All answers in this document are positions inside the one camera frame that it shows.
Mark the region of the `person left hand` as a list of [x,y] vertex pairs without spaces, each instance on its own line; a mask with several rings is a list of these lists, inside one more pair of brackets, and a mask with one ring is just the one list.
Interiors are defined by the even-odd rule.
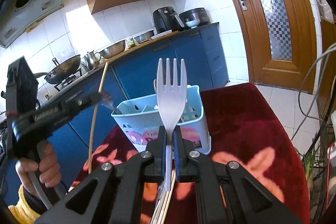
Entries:
[[21,158],[17,161],[15,169],[26,191],[37,199],[39,199],[39,195],[29,178],[29,172],[39,170],[41,172],[39,180],[42,184],[45,184],[46,188],[57,186],[62,178],[56,153],[54,152],[52,144],[49,142],[45,145],[45,157],[39,163],[30,159]]

